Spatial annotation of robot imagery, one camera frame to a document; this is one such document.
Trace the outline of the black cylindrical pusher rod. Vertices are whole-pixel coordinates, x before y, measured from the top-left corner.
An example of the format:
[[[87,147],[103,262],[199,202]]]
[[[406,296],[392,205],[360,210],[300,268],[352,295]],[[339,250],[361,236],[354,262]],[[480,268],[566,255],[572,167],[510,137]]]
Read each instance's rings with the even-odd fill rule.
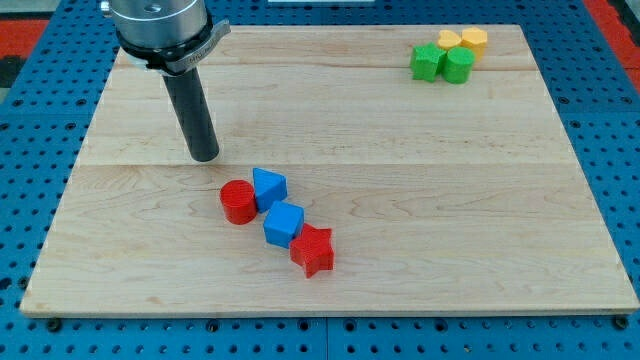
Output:
[[[213,160],[219,144],[197,69],[164,76],[163,81],[191,157],[198,162]]]

